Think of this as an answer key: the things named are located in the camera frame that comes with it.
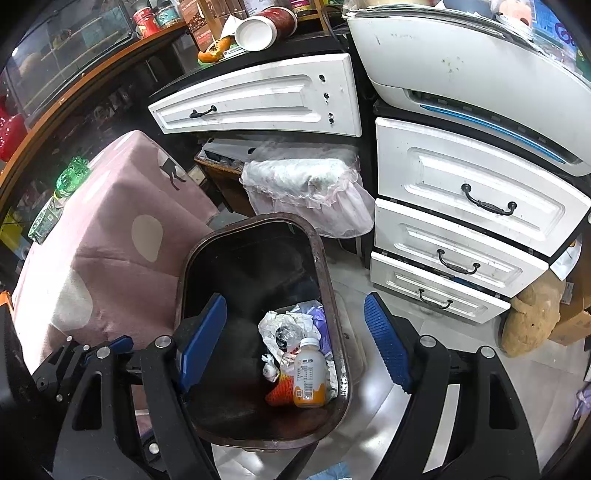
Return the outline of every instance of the plastic bag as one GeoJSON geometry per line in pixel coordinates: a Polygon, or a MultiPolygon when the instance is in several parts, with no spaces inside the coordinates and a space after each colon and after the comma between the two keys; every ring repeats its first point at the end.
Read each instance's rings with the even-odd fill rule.
{"type": "Polygon", "coordinates": [[[320,352],[324,356],[331,358],[332,345],[330,344],[329,329],[322,304],[318,300],[303,301],[298,303],[292,312],[302,312],[312,317],[314,326],[320,332],[320,352]]]}

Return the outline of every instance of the white drawer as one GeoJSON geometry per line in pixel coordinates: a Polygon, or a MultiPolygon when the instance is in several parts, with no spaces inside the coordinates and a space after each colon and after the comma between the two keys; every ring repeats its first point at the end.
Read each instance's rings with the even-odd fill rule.
{"type": "Polygon", "coordinates": [[[477,323],[485,323],[511,307],[503,300],[376,252],[371,254],[370,275],[374,283],[417,300],[422,297],[424,303],[435,302],[434,309],[477,323]]]}
{"type": "Polygon", "coordinates": [[[165,134],[263,129],[361,136],[353,68],[346,53],[238,70],[187,87],[149,109],[165,134]],[[195,118],[212,107],[215,111],[195,118]]]}
{"type": "Polygon", "coordinates": [[[522,158],[437,128],[378,118],[378,192],[496,232],[552,256],[591,199],[522,158]],[[511,215],[471,202],[492,204],[511,215]]]}
{"type": "Polygon", "coordinates": [[[387,200],[375,206],[376,247],[508,297],[548,270],[543,260],[462,225],[387,200]]]}

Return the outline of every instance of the box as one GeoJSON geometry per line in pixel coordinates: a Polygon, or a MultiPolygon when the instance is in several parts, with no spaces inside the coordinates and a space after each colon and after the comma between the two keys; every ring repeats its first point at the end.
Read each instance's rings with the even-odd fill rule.
{"type": "Polygon", "coordinates": [[[560,321],[552,330],[550,340],[562,345],[575,343],[591,335],[591,231],[583,231],[581,256],[567,281],[574,284],[570,305],[560,304],[560,321]]]}

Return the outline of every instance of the orange item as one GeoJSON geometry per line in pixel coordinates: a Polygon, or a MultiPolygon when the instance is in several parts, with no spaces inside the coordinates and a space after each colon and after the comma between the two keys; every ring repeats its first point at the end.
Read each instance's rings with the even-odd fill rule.
{"type": "Polygon", "coordinates": [[[293,405],[293,392],[294,378],[289,375],[280,374],[277,386],[265,396],[265,401],[271,407],[293,405]]]}

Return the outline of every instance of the glass display case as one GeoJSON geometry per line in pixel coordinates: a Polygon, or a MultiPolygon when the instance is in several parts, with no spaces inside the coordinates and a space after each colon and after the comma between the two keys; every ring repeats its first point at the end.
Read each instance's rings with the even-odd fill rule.
{"type": "Polygon", "coordinates": [[[121,0],[52,2],[14,49],[4,71],[27,125],[72,78],[134,37],[121,0]]]}

